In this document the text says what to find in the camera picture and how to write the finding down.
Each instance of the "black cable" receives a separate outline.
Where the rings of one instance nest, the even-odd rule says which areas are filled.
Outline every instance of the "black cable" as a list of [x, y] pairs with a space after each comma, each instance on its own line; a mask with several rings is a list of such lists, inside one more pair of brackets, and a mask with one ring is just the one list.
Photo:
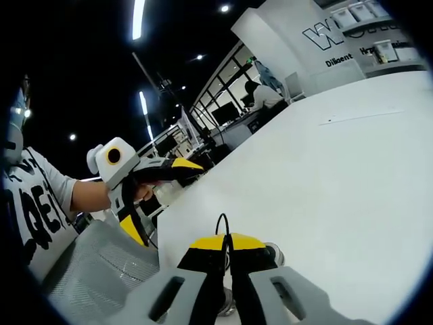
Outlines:
[[217, 227], [216, 227], [216, 230], [215, 230], [215, 234], [217, 235], [218, 234], [218, 227], [219, 227], [219, 222], [221, 221], [221, 218], [222, 217], [224, 217], [224, 220], [225, 220], [225, 233], [228, 235], [228, 234], [230, 234], [230, 230], [229, 230], [229, 221], [227, 220], [227, 216], [225, 215], [225, 213], [221, 213], [221, 215], [219, 216], [219, 218], [218, 218], [218, 222], [216, 223], [217, 225]]
[[[229, 229], [229, 221], [227, 220], [227, 216], [225, 215], [225, 213], [221, 213], [221, 215], [218, 218], [218, 222], [216, 223], [217, 227], [215, 229], [215, 235], [218, 234], [218, 227], [219, 227], [219, 222], [221, 221], [221, 218], [224, 217], [224, 221], [225, 221], [225, 233], [228, 235], [230, 234], [230, 229]], [[230, 262], [230, 254], [228, 252], [225, 253], [226, 256], [226, 266], [225, 266], [225, 271], [227, 271], [230, 268], [231, 262]]]
[[155, 243], [152, 242], [152, 239], [150, 239], [150, 236], [148, 236], [148, 235], [146, 234], [146, 237], [147, 237], [147, 239], [152, 243], [152, 245], [154, 245], [154, 247], [155, 247], [156, 249], [158, 249], [158, 246], [156, 246]]

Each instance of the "white wall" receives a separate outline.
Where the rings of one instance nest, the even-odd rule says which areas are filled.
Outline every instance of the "white wall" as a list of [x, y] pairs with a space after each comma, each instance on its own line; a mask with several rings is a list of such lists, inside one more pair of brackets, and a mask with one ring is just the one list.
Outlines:
[[267, 0], [247, 9], [232, 31], [281, 82], [297, 72], [307, 95], [364, 79], [333, 20], [311, 0]]
[[231, 30], [278, 80], [283, 81], [294, 71], [300, 76], [306, 75], [294, 52], [259, 16], [257, 9], [248, 8]]

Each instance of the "desk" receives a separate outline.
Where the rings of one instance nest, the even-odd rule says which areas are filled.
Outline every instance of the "desk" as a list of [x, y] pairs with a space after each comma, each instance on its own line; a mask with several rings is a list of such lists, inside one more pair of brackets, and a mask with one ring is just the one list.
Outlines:
[[432, 107], [427, 72], [295, 102], [161, 214], [161, 266], [224, 212], [232, 232], [277, 243], [336, 311], [386, 323], [432, 254]]
[[[248, 114], [247, 116], [241, 117], [240, 120], [231, 123], [229, 126], [221, 129], [221, 133], [223, 134], [224, 143], [229, 146], [230, 150], [235, 150], [238, 146], [240, 146], [244, 141], [246, 141], [251, 135], [252, 132], [248, 128], [248, 124], [254, 121], [257, 118], [257, 112], [253, 112]], [[216, 142], [217, 146], [223, 144], [221, 139], [221, 134], [217, 129], [213, 129], [210, 136]]]

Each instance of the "window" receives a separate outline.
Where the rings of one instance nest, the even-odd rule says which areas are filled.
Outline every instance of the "window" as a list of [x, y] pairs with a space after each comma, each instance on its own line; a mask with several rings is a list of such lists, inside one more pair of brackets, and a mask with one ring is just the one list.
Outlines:
[[227, 83], [230, 78], [237, 72], [239, 71], [239, 66], [237, 66], [237, 64], [233, 61], [230, 60], [227, 65], [224, 67], [224, 69], [222, 69], [222, 71], [219, 73], [219, 76], [221, 77], [221, 79]]
[[254, 55], [251, 53], [251, 51], [246, 47], [243, 46], [239, 52], [235, 54], [235, 59], [241, 64], [241, 66], [244, 66], [251, 57]]

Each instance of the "black ceiling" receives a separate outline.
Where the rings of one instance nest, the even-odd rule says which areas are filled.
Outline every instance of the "black ceiling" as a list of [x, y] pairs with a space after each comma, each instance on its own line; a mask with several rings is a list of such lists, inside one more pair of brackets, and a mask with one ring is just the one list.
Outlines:
[[[134, 0], [29, 1], [22, 37], [32, 87], [26, 145], [77, 178], [91, 176], [85, 156], [98, 144], [120, 136], [140, 148], [149, 137], [138, 91], [145, 92], [154, 135], [180, 109], [172, 97], [158, 98], [132, 52], [156, 81], [159, 74], [173, 89], [187, 86], [176, 94], [188, 106], [237, 43], [231, 26], [262, 2], [146, 0], [142, 38], [132, 41]], [[223, 4], [231, 5], [226, 14]], [[194, 60], [198, 54], [202, 61]]]

